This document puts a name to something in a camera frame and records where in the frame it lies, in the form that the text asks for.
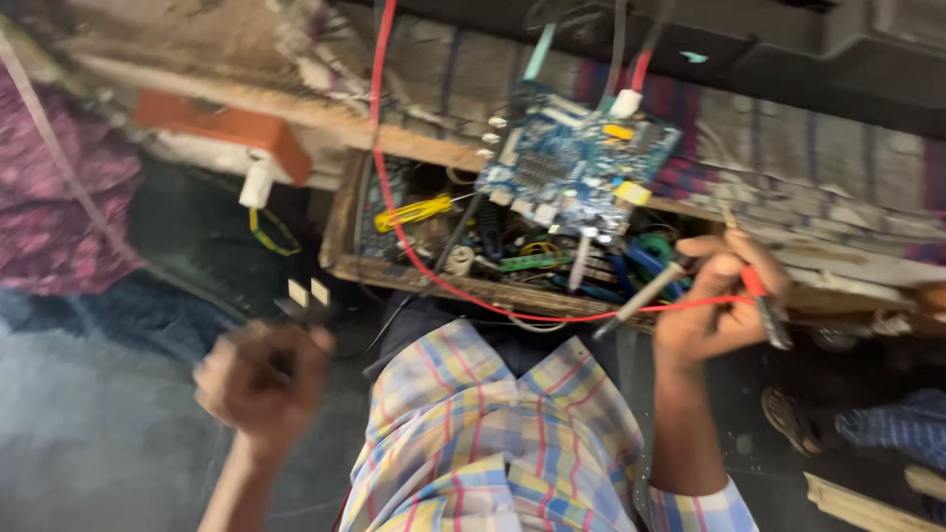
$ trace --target blurred hand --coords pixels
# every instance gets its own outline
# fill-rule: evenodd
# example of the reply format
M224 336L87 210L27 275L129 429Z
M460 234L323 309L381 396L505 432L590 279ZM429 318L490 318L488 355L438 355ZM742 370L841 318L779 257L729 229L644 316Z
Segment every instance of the blurred hand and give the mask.
M728 230L723 237L681 240L676 249L704 259L692 288L680 302L719 295L748 296L740 271L751 264L775 307L781 309L791 281L768 250L743 231ZM657 319L654 355L662 362L689 365L766 338L759 311L752 303L668 310Z
M234 427L254 455L281 459L321 405L333 343L324 329L252 322L220 336L195 370L197 402Z

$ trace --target man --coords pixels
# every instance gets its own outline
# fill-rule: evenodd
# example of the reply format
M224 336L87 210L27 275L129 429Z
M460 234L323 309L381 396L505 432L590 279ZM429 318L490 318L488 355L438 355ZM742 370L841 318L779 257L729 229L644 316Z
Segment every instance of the man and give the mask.
M686 300L742 292L746 264L776 298L788 286L778 263L740 231L677 247L705 259ZM723 466L704 364L764 339L751 304L659 317L652 529L756 529ZM208 355L196 373L198 401L236 438L200 531L262 529L272 480L318 408L330 347L324 331L257 328L222 338ZM291 381L268 369L273 352L294 354ZM637 422L576 338L516 379L469 323L449 323L384 369L365 440L342 531L639 529L631 498L641 478Z

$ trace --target white plug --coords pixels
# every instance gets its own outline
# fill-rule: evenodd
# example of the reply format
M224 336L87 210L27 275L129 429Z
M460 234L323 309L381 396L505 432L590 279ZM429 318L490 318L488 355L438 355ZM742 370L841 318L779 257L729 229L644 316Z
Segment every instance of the white plug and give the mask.
M274 175L272 162L262 159L254 162L246 172L246 181L240 191L239 204L248 208L261 209L270 200L270 191Z
M611 106L610 115L616 118L628 118L638 111L643 98L643 94L630 89L620 91L618 97L614 99L614 105Z

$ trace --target dark pants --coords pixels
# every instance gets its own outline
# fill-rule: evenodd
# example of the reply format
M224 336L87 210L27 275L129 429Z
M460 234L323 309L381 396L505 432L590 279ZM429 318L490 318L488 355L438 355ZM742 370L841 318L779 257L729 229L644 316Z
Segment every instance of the dark pants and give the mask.
M397 292L392 295L382 323L388 321L397 306L409 294ZM460 317L470 320L481 337L496 350L506 367L517 378L525 375L569 338L578 336L607 376L618 384L615 335L612 334L597 344L591 340L591 334L600 323L568 324L556 332L530 332L516 326L501 314L471 303L437 297L415 298L397 315L387 336L381 342L377 362L364 370L365 378L374 382L397 353L425 334Z

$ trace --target dusty surface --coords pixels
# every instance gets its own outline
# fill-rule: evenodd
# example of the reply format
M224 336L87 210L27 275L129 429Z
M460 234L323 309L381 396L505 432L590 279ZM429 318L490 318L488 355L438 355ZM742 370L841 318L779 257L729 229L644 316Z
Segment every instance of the dusty surface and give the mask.
M179 62L294 76L276 49L278 15L262 0L70 0L77 36Z

